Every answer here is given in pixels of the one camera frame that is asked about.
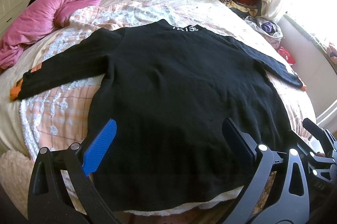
black shirt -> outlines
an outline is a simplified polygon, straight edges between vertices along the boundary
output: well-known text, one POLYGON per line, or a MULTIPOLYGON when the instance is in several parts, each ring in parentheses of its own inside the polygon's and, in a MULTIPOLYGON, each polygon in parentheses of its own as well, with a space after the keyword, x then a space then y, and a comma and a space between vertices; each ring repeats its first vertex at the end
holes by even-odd
POLYGON ((88 116, 88 135, 112 118, 117 135, 94 173, 113 211, 158 211, 210 201, 243 185, 221 133, 225 118, 271 149, 290 130, 265 70, 301 88, 275 59, 200 26, 95 31, 23 75, 19 99, 105 73, 88 116))

wall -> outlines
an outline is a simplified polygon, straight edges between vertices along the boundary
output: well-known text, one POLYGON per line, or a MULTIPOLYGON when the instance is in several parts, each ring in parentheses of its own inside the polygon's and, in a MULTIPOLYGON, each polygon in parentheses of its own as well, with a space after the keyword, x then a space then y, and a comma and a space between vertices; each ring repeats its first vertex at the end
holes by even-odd
POLYGON ((281 46, 294 57, 294 71, 307 85, 307 94, 314 107, 317 123, 337 130, 337 76, 321 52, 302 36, 284 17, 279 21, 284 39, 281 46))

bed sheet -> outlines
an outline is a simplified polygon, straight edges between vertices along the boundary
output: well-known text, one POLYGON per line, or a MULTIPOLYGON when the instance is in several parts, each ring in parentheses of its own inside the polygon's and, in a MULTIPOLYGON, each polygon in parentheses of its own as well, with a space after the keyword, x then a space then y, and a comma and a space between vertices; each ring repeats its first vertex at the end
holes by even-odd
MULTIPOLYGON (((160 19, 173 26, 199 24, 215 33, 233 36, 248 46, 282 62, 286 61, 242 19, 218 0, 102 0, 100 7, 77 10, 70 26, 46 36, 24 52, 18 63, 0 76, 0 137, 3 150, 15 149, 35 159, 43 146, 65 149, 80 142, 87 133, 87 116, 92 96, 102 76, 62 85, 23 101, 10 103, 9 89, 22 74, 40 62, 87 38, 100 27, 115 30, 141 26, 160 19)), ((268 75, 279 93, 289 116, 292 129, 305 140, 310 134, 301 122, 308 117, 316 121, 307 94, 268 75)), ((66 184, 72 191, 68 178, 66 184)), ((223 193, 208 204, 235 198, 240 188, 223 193)), ((199 203, 184 204, 161 212, 133 212, 143 215, 168 215, 193 208, 199 203)))

shirt sleeve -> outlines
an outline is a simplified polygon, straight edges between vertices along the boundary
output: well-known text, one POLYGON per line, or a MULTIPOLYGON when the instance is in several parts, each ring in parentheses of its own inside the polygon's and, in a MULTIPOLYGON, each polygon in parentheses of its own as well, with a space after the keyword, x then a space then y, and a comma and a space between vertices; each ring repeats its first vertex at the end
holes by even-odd
POLYGON ((24 73, 11 89, 10 99, 25 99, 65 83, 105 73, 109 56, 123 36, 124 28, 98 29, 81 43, 24 73))
POLYGON ((237 43, 236 45, 240 50, 245 52, 251 58, 255 59, 261 68, 265 69, 267 72, 288 83, 289 85, 305 91, 306 86, 301 81, 301 79, 297 75, 289 73, 284 64, 264 53, 259 52, 258 50, 255 50, 254 48, 243 44, 242 42, 235 40, 234 38, 232 38, 232 41, 237 43))

window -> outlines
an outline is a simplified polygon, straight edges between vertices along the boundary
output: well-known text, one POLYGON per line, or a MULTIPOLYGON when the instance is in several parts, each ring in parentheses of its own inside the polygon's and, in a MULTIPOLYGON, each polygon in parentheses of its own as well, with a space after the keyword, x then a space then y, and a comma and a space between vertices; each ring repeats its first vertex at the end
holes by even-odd
POLYGON ((336 0, 292 0, 287 13, 324 46, 336 44, 336 0))

